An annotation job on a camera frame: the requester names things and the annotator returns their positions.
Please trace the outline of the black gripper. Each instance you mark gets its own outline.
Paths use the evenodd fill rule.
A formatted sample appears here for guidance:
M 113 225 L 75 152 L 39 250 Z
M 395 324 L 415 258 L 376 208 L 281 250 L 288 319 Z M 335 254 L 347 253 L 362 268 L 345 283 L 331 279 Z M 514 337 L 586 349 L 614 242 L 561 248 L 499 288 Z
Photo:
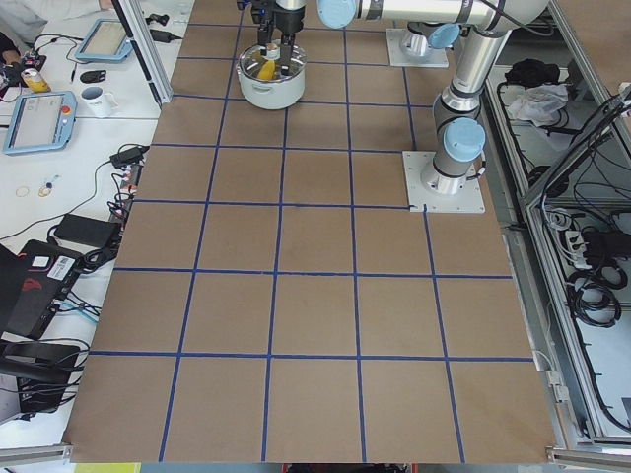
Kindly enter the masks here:
M 289 77 L 295 34 L 304 27 L 305 1 L 237 0 L 240 11 L 250 7 L 250 16 L 257 25 L 257 44 L 264 50 L 272 42 L 272 33 L 281 32 L 280 72 Z

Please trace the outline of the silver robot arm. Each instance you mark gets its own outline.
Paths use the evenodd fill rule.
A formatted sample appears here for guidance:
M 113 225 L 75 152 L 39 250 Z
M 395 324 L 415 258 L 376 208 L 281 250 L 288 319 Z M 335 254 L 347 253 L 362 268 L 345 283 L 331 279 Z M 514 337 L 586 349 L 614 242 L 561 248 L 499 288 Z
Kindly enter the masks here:
M 305 1 L 238 1 L 250 9 L 258 24 L 258 42 L 281 32 L 282 43 L 292 45 L 304 26 Z M 459 57 L 455 87 L 474 89 L 484 80 L 503 47 L 508 32 L 533 21 L 547 7 L 545 1 L 318 1 L 320 21 L 331 29 L 343 29 L 355 20 L 403 20 L 430 24 L 470 26 L 473 32 Z
M 482 154 L 486 132 L 478 122 L 480 96 L 509 36 L 470 28 L 456 56 L 452 80 L 434 102 L 438 148 L 423 167 L 421 180 L 435 194 L 458 194 L 467 182 L 469 169 Z

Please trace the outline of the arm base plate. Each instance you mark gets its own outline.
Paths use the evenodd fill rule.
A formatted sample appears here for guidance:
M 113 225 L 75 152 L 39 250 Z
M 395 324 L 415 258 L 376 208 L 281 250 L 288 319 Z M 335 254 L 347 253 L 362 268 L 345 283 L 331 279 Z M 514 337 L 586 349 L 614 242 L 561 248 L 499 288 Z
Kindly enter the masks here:
M 387 29 L 389 65 L 395 67 L 448 68 L 444 49 L 432 48 L 422 34 L 408 29 Z
M 408 208 L 411 212 L 483 214 L 485 205 L 474 163 L 460 177 L 446 177 L 434 168 L 435 153 L 402 153 Z

